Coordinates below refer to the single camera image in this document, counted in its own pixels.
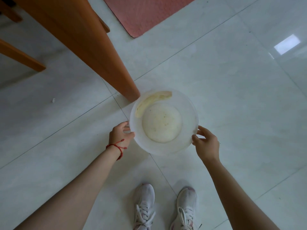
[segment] foot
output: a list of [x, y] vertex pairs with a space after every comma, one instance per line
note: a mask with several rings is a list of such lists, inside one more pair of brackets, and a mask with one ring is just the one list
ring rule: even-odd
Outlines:
[[195, 206], [197, 195], [193, 188], [180, 191], [177, 198], [177, 218], [171, 224], [170, 230], [194, 230]]
[[155, 212], [154, 189], [150, 184], [141, 184], [134, 193], [134, 204], [136, 205], [133, 230], [151, 230]]

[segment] sneaker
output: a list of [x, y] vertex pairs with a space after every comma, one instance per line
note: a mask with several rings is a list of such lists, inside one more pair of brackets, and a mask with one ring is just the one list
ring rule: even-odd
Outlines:
[[170, 230], [194, 230], [195, 206], [197, 195], [193, 188], [187, 187], [180, 191], [177, 198], [177, 218]]
[[151, 230], [153, 218], [154, 189], [150, 184], [141, 184], [134, 193], [136, 213], [133, 230]]

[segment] brown wooden leg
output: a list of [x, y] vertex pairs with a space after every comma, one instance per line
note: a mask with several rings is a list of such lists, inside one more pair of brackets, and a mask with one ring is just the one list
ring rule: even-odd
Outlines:
[[28, 56], [21, 50], [18, 50], [17, 48], [8, 44], [7, 42], [4, 42], [1, 39], [0, 39], [0, 53], [20, 62], [21, 64], [30, 67], [31, 69], [34, 69], [37, 72], [46, 69], [46, 67], [43, 64], [41, 64], [34, 58]]
[[0, 0], [0, 11], [13, 22], [17, 23], [22, 20], [21, 16], [19, 16], [15, 11], [11, 9], [7, 4], [5, 4], [2, 0]]
[[14, 0], [118, 92], [133, 102], [139, 90], [87, 0]]
[[97, 17], [98, 17], [99, 22], [101, 23], [102, 27], [106, 31], [106, 33], [109, 33], [110, 32], [110, 28], [108, 27], [108, 25], [104, 21], [102, 21], [102, 19], [98, 15], [97, 15]]

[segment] pink rug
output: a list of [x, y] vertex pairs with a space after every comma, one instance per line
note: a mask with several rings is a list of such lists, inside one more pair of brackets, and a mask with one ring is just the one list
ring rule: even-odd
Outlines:
[[104, 0], [133, 38], [139, 37], [194, 0]]

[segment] plastic container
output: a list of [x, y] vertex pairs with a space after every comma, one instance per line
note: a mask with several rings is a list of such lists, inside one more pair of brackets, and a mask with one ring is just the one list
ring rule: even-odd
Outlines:
[[[167, 100], [157, 101], [154, 104], [156, 103], [170, 104], [179, 111], [182, 117], [181, 132], [175, 139], [167, 143], [157, 143], [149, 139], [143, 130], [142, 126], [143, 117], [137, 118], [135, 116], [135, 110], [138, 104], [141, 101], [145, 100], [148, 96], [159, 91], [171, 91], [172, 97]], [[142, 149], [144, 149], [148, 153], [156, 155], [168, 155], [184, 150], [192, 143], [191, 136], [193, 134], [196, 134], [198, 129], [198, 114], [193, 103], [186, 95], [175, 89], [159, 88], [159, 89], [153, 89], [149, 92], [142, 94], [139, 97], [139, 99], [136, 100], [130, 114], [129, 124], [131, 131], [135, 132], [134, 139], [136, 143]]]

